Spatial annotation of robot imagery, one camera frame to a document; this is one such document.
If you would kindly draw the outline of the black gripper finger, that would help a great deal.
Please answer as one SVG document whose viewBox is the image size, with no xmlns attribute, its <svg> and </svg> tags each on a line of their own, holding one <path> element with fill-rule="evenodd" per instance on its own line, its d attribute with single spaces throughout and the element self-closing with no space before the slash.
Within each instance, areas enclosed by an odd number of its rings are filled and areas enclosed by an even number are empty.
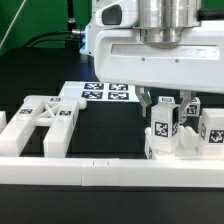
<svg viewBox="0 0 224 224">
<path fill-rule="evenodd" d="M 151 90 L 150 87 L 142 87 L 142 86 L 135 87 L 135 94 L 142 106 L 142 115 L 144 117 L 147 116 L 147 107 L 152 104 L 150 90 Z"/>
<path fill-rule="evenodd" d="M 180 98 L 182 102 L 178 108 L 178 122 L 184 123 L 186 121 L 186 108 L 188 105 L 193 101 L 196 97 L 196 92 L 191 90 L 181 90 L 180 91 Z"/>
</svg>

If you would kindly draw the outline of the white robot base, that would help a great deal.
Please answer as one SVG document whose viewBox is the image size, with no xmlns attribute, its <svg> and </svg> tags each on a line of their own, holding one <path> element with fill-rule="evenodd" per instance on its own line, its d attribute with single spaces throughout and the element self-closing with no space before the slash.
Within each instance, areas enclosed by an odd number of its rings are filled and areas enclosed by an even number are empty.
<svg viewBox="0 0 224 224">
<path fill-rule="evenodd" d="M 83 55 L 94 55 L 94 43 L 96 37 L 95 12 L 96 0 L 91 0 L 91 19 L 85 27 L 84 46 L 80 49 L 80 53 Z"/>
</svg>

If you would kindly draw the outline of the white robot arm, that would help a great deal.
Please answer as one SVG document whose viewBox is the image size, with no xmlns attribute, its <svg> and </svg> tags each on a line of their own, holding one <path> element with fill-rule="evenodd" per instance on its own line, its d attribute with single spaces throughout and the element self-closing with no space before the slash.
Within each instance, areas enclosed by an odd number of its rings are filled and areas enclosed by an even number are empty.
<svg viewBox="0 0 224 224">
<path fill-rule="evenodd" d="M 224 93 L 224 9 L 201 0 L 118 0 L 95 13 L 99 80 L 178 89 L 178 120 L 196 92 Z"/>
</svg>

